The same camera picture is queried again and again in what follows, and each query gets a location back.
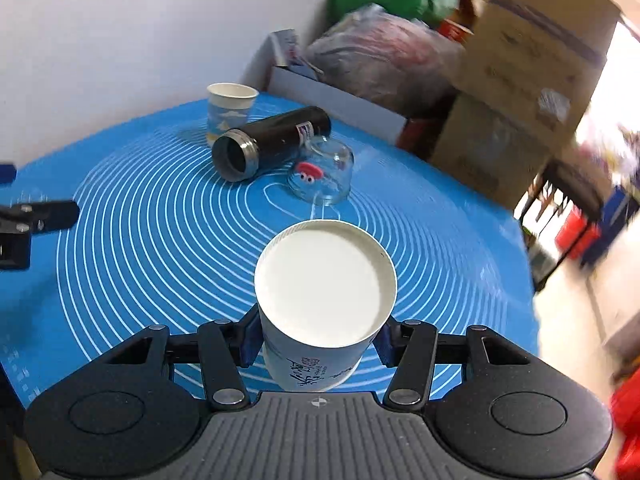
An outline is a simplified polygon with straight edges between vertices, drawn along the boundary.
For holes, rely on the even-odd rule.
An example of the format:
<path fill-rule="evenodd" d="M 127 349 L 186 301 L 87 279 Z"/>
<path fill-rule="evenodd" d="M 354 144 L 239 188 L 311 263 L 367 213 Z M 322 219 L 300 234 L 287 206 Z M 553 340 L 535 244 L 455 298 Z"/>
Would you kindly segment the white paper cup with calligraphy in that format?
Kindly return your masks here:
<path fill-rule="evenodd" d="M 322 392 L 352 376 L 390 317 L 397 275 L 365 230 L 314 219 L 270 240 L 254 289 L 272 379 L 285 391 Z"/>

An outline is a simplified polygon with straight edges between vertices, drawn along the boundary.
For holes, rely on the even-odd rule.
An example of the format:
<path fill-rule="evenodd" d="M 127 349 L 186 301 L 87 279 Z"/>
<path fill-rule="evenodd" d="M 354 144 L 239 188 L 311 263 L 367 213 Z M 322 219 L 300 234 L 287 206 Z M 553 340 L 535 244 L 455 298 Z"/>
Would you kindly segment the black thermos bottle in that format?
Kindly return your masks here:
<path fill-rule="evenodd" d="M 330 116 L 316 106 L 248 122 L 214 142 L 212 162 L 224 180 L 247 181 L 281 167 L 314 136 L 329 136 L 331 128 Z"/>

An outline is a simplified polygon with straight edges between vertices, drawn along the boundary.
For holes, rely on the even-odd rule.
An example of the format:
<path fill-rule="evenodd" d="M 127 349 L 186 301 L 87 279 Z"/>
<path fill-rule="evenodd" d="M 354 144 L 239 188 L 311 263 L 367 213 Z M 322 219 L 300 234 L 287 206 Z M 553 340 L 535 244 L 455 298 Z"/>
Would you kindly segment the red plastic bucket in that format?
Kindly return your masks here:
<path fill-rule="evenodd" d="M 578 235 L 587 226 L 588 218 L 576 206 L 567 215 L 562 228 L 555 235 L 554 242 L 560 252 L 566 252 L 567 248 L 576 240 Z M 592 224 L 584 235 L 578 240 L 577 245 L 568 253 L 570 260 L 582 258 L 585 251 L 600 238 L 601 230 L 597 223 Z"/>

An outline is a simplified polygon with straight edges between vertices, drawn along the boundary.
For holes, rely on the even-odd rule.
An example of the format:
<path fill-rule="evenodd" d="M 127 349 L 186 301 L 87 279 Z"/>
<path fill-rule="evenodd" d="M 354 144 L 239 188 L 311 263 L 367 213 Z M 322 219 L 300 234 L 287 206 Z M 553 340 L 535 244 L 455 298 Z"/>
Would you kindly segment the white open box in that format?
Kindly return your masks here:
<path fill-rule="evenodd" d="M 247 69 L 247 81 L 273 96 L 323 108 L 332 118 L 395 145 L 407 119 L 325 84 L 303 57 L 294 29 L 270 32 Z"/>

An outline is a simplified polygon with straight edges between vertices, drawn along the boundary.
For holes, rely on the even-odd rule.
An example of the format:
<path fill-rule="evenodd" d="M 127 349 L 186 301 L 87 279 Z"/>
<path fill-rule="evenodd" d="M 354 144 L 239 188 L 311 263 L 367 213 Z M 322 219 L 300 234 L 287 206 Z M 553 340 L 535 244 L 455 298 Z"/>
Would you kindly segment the cardboard box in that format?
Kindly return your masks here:
<path fill-rule="evenodd" d="M 562 150 L 597 87 L 619 19 L 611 0 L 487 0 L 454 84 Z"/>
<path fill-rule="evenodd" d="M 462 184 L 512 210 L 551 158 L 526 130 L 461 93 L 454 101 L 430 163 Z"/>

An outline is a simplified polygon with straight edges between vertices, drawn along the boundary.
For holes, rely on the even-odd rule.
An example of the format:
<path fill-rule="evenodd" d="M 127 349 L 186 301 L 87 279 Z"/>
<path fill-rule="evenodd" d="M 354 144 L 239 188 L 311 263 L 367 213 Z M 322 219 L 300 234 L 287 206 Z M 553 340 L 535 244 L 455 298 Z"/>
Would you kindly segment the blue sailboat paper cup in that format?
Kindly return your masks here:
<path fill-rule="evenodd" d="M 206 143 L 211 148 L 226 131 L 244 125 L 259 92 L 245 84 L 216 82 L 207 90 Z"/>

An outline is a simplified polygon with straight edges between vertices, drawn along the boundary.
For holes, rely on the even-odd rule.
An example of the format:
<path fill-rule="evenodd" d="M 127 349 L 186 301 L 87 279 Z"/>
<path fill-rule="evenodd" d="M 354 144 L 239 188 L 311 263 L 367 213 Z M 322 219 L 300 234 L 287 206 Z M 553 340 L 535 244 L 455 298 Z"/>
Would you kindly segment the blue silicone baking mat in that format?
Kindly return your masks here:
<path fill-rule="evenodd" d="M 255 301 L 262 248 L 307 219 L 373 235 L 398 277 L 394 315 L 461 334 L 486 325 L 538 349 L 518 222 L 422 160 L 344 124 L 352 190 L 332 207 L 299 200 L 286 173 L 221 179 L 192 102 L 89 136 L 18 170 L 5 204 L 76 200 L 76 226 L 32 241 L 32 264 L 1 277 L 1 364 L 23 404 L 151 324 L 192 333 Z"/>

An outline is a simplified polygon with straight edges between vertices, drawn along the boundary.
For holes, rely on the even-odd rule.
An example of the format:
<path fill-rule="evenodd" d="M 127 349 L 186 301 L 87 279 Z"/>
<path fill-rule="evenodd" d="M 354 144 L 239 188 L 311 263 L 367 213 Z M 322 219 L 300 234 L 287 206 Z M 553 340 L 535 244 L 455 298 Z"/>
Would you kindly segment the clear bag with red contents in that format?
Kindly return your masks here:
<path fill-rule="evenodd" d="M 305 56 L 326 84 L 409 118 L 450 90 L 463 52 L 422 21 L 372 3 L 346 14 Z"/>

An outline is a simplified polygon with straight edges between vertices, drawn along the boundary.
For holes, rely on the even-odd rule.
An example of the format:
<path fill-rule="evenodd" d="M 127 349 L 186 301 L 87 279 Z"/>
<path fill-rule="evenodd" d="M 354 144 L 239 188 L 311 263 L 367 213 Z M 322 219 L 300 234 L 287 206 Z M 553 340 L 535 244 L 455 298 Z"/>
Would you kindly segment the clear glass cup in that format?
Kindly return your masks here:
<path fill-rule="evenodd" d="M 350 192 L 354 162 L 352 150 L 343 142 L 330 136 L 313 136 L 300 149 L 286 182 L 308 203 L 335 205 Z"/>

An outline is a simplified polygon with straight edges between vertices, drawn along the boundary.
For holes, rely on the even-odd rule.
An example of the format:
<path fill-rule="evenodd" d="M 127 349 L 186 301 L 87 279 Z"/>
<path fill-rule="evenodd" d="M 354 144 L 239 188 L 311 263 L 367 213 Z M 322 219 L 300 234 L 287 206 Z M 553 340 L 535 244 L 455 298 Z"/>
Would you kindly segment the lower cardboard box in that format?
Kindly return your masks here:
<path fill-rule="evenodd" d="M 461 93 L 454 101 L 430 163 L 462 184 L 512 210 L 551 158 L 526 130 Z"/>

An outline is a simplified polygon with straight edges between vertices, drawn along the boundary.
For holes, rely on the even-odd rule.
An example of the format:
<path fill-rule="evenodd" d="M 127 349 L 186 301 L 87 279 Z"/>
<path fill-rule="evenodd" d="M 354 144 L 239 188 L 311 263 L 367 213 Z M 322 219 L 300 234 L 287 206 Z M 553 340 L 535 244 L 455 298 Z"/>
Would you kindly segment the upper cardboard box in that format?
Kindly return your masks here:
<path fill-rule="evenodd" d="M 562 150 L 597 87 L 619 19 L 611 0 L 487 0 L 454 84 Z"/>

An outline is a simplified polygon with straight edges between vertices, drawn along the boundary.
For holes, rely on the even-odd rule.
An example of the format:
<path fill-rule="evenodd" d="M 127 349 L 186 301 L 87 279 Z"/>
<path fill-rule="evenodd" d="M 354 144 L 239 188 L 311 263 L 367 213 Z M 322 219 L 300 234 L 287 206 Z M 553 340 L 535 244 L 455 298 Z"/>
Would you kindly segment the red bag on floor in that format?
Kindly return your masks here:
<path fill-rule="evenodd" d="M 620 480 L 639 480 L 639 372 L 630 376 L 613 393 L 611 410 L 615 426 L 623 436 L 623 445 L 615 465 L 616 477 Z"/>

